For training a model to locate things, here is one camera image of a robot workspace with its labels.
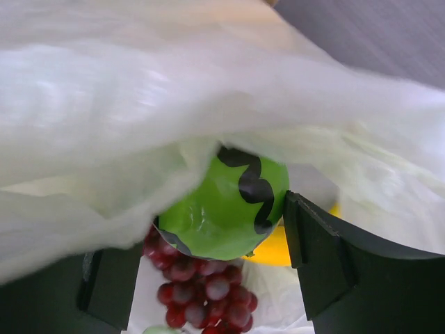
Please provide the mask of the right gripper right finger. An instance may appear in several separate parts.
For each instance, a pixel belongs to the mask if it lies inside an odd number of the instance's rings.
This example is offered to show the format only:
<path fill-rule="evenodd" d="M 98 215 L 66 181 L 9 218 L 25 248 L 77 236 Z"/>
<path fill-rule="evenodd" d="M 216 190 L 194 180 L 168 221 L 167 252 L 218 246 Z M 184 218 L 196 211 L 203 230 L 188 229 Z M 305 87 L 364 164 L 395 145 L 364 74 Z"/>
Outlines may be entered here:
<path fill-rule="evenodd" d="M 297 193 L 284 227 L 317 333 L 443 333 L 444 256 L 378 237 Z"/>

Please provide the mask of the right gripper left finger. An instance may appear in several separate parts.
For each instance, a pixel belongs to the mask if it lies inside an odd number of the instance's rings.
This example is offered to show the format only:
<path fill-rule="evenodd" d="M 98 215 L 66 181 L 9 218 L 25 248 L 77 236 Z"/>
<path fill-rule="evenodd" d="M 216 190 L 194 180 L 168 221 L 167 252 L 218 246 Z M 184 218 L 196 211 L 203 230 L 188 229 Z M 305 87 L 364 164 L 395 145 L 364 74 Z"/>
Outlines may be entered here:
<path fill-rule="evenodd" d="M 66 257 L 1 286 L 2 333 L 121 333 L 143 245 Z"/>

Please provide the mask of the green fake lime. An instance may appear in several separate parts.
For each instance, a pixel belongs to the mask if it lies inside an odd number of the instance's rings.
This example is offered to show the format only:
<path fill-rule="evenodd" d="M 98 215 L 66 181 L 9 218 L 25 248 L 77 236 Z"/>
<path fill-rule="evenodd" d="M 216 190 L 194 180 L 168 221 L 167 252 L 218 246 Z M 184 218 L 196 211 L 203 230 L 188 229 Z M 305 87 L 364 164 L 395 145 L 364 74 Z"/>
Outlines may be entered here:
<path fill-rule="evenodd" d="M 285 164 L 221 147 L 202 183 L 157 216 L 160 235 L 181 253 L 206 260 L 251 255 L 282 217 Z"/>

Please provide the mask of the green avocado print plastic bag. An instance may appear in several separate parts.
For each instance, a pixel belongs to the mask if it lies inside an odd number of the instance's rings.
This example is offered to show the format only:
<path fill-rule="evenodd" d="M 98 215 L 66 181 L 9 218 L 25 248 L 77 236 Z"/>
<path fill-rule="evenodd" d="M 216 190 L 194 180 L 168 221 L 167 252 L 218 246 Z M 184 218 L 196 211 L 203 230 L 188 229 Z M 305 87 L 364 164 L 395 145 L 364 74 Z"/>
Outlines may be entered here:
<path fill-rule="evenodd" d="M 340 64 L 261 1 L 1 2 L 1 286 L 142 244 L 221 147 L 444 256 L 444 91 Z M 253 333 L 317 333 L 298 272 L 244 264 Z M 166 333 L 141 256 L 127 329 Z"/>

